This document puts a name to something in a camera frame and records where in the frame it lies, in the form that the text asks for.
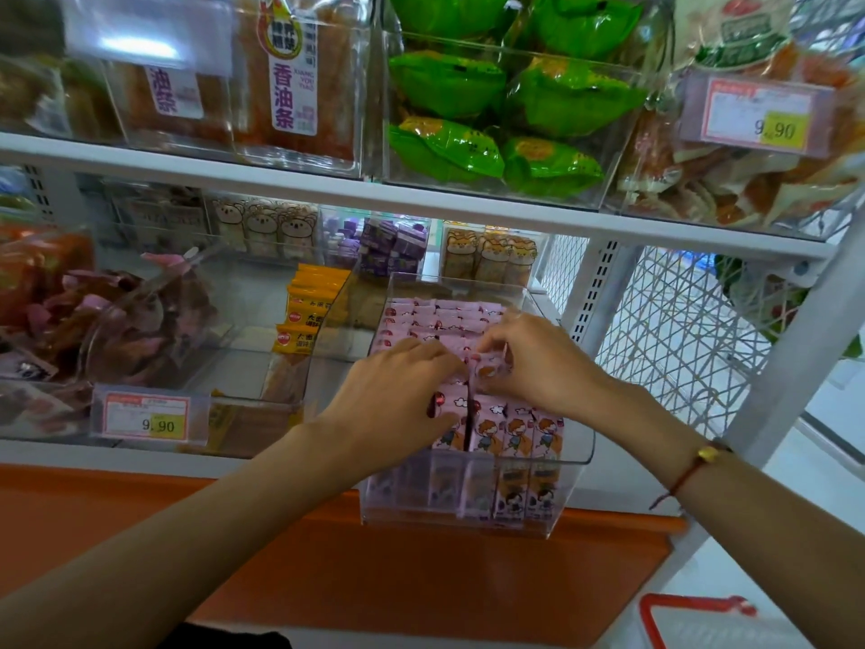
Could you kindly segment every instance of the left hand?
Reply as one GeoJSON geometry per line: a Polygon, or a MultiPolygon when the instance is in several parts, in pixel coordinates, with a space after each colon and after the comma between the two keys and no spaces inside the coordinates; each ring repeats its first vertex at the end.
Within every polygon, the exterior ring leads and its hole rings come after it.
{"type": "Polygon", "coordinates": [[[354,484],[430,446],[460,421],[453,413],[430,419],[427,407],[443,381],[466,370],[438,341],[403,339],[356,362],[310,427],[354,484]]]}

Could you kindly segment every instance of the store shelf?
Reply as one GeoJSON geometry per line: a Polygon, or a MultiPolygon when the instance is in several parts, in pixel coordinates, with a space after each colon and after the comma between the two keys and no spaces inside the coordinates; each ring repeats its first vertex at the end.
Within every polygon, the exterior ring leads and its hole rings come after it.
{"type": "Polygon", "coordinates": [[[836,249],[811,239],[598,214],[8,133],[0,133],[0,159],[81,173],[218,188],[397,214],[588,238],[615,238],[629,245],[722,252],[749,259],[823,261],[836,249]]]}

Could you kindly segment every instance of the yellow price sticker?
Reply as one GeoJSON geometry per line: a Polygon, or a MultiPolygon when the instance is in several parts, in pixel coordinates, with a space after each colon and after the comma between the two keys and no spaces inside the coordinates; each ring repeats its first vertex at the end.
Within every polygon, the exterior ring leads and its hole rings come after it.
{"type": "Polygon", "coordinates": [[[151,414],[148,432],[155,439],[186,439],[186,416],[151,414]]]}
{"type": "Polygon", "coordinates": [[[775,148],[789,148],[805,152],[810,114],[767,111],[762,121],[757,122],[760,142],[775,148]]]}

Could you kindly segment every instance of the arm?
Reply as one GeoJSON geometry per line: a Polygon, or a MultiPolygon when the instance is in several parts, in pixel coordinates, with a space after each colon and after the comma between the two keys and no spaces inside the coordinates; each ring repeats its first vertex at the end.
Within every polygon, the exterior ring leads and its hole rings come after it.
{"type": "Polygon", "coordinates": [[[0,646],[156,646],[291,522],[443,435],[458,419],[429,419],[427,404],[464,369],[440,343],[416,339],[359,361],[313,422],[0,600],[0,646]],[[395,382],[405,383],[398,401],[395,382]]]}
{"type": "MultiPolygon", "coordinates": [[[[667,488],[707,440],[643,388],[607,375],[560,328],[509,315],[478,350],[507,344],[511,375],[483,388],[589,425],[621,445],[667,488]]],[[[723,452],[677,498],[819,649],[865,638],[865,535],[723,452]]]]}

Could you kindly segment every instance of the right hand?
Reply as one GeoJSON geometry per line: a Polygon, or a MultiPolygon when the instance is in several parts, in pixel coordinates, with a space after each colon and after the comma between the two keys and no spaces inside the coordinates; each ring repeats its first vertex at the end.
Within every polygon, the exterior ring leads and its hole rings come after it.
{"type": "Polygon", "coordinates": [[[545,318],[508,311],[478,342],[478,352],[504,348],[513,359],[508,375],[485,378],[481,391],[521,399],[552,414],[603,432],[634,385],[613,378],[568,333],[545,318]]]}

